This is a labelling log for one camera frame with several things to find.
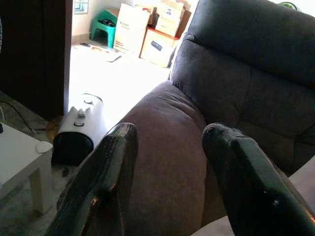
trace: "green stool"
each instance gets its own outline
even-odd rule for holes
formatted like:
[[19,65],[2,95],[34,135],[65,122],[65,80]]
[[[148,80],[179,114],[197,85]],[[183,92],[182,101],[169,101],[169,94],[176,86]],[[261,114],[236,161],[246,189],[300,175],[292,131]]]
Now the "green stool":
[[[115,24],[115,26],[111,27],[111,26],[107,26],[99,22],[99,20],[104,20],[104,19],[112,21]],[[100,15],[98,15],[93,20],[90,40],[94,39],[96,30],[105,31],[107,32],[107,46],[109,48],[112,48],[114,46],[116,24],[117,24],[117,17],[108,11],[103,11]]]

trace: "wooden door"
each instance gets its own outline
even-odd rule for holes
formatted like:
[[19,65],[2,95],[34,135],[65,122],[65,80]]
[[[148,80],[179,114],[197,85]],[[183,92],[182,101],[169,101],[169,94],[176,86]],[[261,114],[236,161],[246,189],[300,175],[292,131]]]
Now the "wooden door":
[[0,0],[0,90],[46,119],[67,111],[72,0]]

